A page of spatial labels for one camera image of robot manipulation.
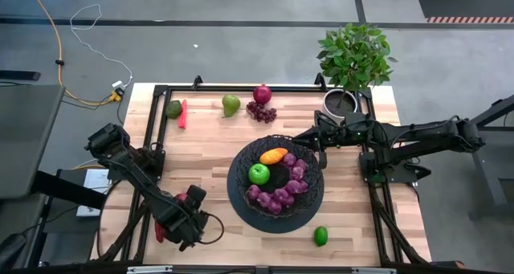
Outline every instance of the wooden table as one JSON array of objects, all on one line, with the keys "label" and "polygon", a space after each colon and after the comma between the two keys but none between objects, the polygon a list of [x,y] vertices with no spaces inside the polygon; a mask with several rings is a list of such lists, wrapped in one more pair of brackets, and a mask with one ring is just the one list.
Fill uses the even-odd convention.
[{"label": "wooden table", "polygon": [[[132,146],[141,147],[145,136],[153,86],[134,84],[124,128]],[[174,92],[173,100],[187,99],[187,129],[168,121],[165,135],[165,172],[159,185],[178,194],[190,184],[207,191],[204,211],[217,215],[225,224],[225,235],[217,243],[198,244],[184,252],[178,245],[155,240],[153,220],[149,227],[145,263],[204,265],[280,266],[377,266],[377,241],[373,228],[369,192],[361,180],[357,164],[360,147],[328,149],[324,174],[323,203],[312,220],[287,234],[268,234],[245,224],[235,213],[226,192],[226,176],[232,159],[249,142],[269,134],[295,136],[313,125],[313,111],[321,109],[323,93],[274,93],[270,106],[278,117],[272,124],[253,121],[245,110],[250,92],[236,93],[241,109],[232,118],[222,118],[222,92]],[[393,90],[389,86],[373,90],[373,103],[380,122],[398,124]],[[157,114],[154,135],[157,135]],[[100,224],[101,251],[107,250],[119,235],[129,216],[133,188],[122,182],[108,198]],[[396,220],[402,233],[425,259],[430,260],[421,212],[416,194],[405,185],[391,185]],[[327,245],[316,247],[313,230],[328,228]],[[133,253],[139,229],[134,233]],[[204,240],[220,233],[210,219]],[[384,232],[388,253],[393,257],[390,233]]]}]

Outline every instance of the concrete floor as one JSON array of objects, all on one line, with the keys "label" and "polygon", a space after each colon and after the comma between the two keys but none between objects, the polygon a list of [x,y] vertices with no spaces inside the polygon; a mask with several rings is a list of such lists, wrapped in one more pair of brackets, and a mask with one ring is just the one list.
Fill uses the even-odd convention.
[{"label": "concrete floor", "polygon": [[[51,14],[61,18],[71,17],[82,6],[100,3],[105,18],[357,20],[353,0],[43,1]],[[364,0],[366,17],[373,22],[424,21],[422,15],[419,18],[417,0],[400,1]],[[381,7],[387,15],[379,14]],[[34,0],[0,0],[0,14],[42,16]],[[84,12],[84,17],[95,16],[94,10]],[[69,27],[61,26],[59,32],[66,62],[63,82],[76,95],[100,100],[113,82],[126,82],[128,73],[120,65],[80,45]],[[511,31],[387,30],[385,34],[392,56],[399,60],[392,64],[390,85],[403,124],[443,120],[454,114],[474,117],[490,103],[512,94]],[[80,35],[107,56],[123,60],[133,70],[134,82],[191,82],[202,75],[206,82],[310,84],[319,71],[314,57],[316,40],[323,38],[324,28],[96,27]],[[1,68],[35,70],[42,73],[41,84],[56,84],[57,45],[50,27],[0,25],[0,40]],[[42,170],[53,172],[89,160],[83,150],[86,138],[108,122],[116,122],[115,105],[91,112],[63,104]],[[469,268],[513,272],[512,221],[473,223],[467,218],[479,202],[479,180],[471,155],[438,153],[422,158],[422,164],[433,170],[418,188],[433,260],[461,260]],[[54,247],[46,257],[53,263],[87,259],[84,246],[77,247],[75,241],[52,238]]]}]

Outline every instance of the black bowl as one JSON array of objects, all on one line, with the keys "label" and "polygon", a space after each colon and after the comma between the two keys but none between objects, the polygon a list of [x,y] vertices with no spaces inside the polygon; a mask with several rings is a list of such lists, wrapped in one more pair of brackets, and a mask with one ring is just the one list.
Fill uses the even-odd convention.
[{"label": "black bowl", "polygon": [[[303,180],[308,184],[307,192],[303,194],[294,194],[295,203],[291,207],[282,207],[282,211],[276,215],[271,213],[267,208],[263,208],[257,201],[247,198],[248,188],[252,185],[248,177],[251,166],[259,163],[260,156],[270,149],[285,148],[298,159],[303,159],[307,168],[304,171]],[[319,181],[322,178],[318,161],[314,153],[301,145],[292,143],[290,137],[286,136],[268,136],[253,141],[247,145],[240,153],[240,159],[236,165],[236,182],[238,184],[239,193],[243,196],[246,204],[259,214],[273,217],[277,219],[288,218],[297,215],[309,209],[316,201],[316,197],[320,194]],[[289,181],[289,169],[282,163],[268,166],[271,172],[269,181],[259,186],[261,191],[273,194],[275,189],[284,187]]]}]

